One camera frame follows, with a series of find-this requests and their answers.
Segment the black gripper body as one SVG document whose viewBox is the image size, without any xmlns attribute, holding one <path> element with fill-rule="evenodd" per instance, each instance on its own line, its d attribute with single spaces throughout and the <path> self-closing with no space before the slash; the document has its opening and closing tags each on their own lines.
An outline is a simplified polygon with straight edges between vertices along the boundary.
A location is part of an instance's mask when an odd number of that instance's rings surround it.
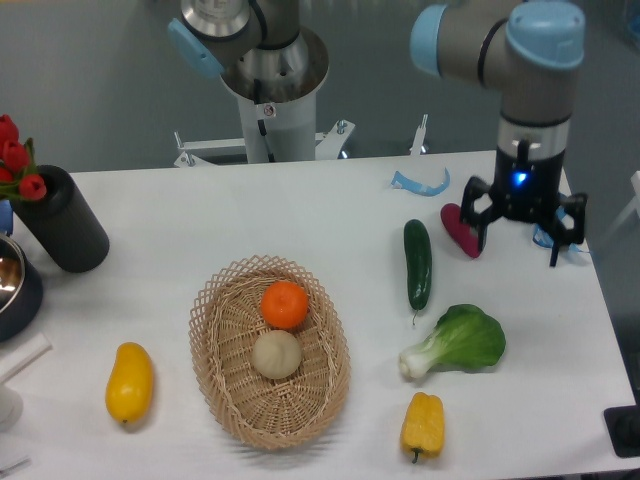
<svg viewBox="0 0 640 480">
<path fill-rule="evenodd" d="M 538 222 L 555 210 L 569 129 L 569 120 L 550 126 L 499 121 L 489 191 L 495 215 Z"/>
</svg>

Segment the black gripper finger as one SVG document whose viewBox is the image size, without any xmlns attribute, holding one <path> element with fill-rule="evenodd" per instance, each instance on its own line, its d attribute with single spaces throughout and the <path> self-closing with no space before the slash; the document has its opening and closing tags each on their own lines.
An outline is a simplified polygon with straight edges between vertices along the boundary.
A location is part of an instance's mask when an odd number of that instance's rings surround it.
<svg viewBox="0 0 640 480">
<path fill-rule="evenodd" d="M 550 267 L 556 266 L 561 251 L 584 241 L 587 202 L 586 193 L 560 195 L 552 216 L 542 222 L 551 240 Z"/>
<path fill-rule="evenodd" d="M 487 196 L 489 205 L 482 211 L 476 209 L 476 202 Z M 500 219 L 505 212 L 505 200 L 496 185 L 489 185 L 477 176 L 472 176 L 463 191 L 460 221 L 476 232 L 478 251 L 486 245 L 487 231 L 491 223 Z"/>
</svg>

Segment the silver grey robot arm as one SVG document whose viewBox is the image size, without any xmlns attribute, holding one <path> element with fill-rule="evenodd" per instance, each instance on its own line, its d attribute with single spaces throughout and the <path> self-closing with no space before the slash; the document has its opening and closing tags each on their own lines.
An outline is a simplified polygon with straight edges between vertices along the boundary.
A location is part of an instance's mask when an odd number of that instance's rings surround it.
<svg viewBox="0 0 640 480">
<path fill-rule="evenodd" d="M 316 94 L 329 69 L 323 41 L 295 1 L 185 1 L 168 26 L 184 61 L 236 97 L 252 163 L 316 160 Z M 587 198 L 559 191 L 585 17 L 564 1 L 436 4 L 416 19 L 413 64 L 502 96 L 494 179 L 471 178 L 460 221 L 479 244 L 505 218 L 539 226 L 558 253 L 582 243 Z"/>
</svg>

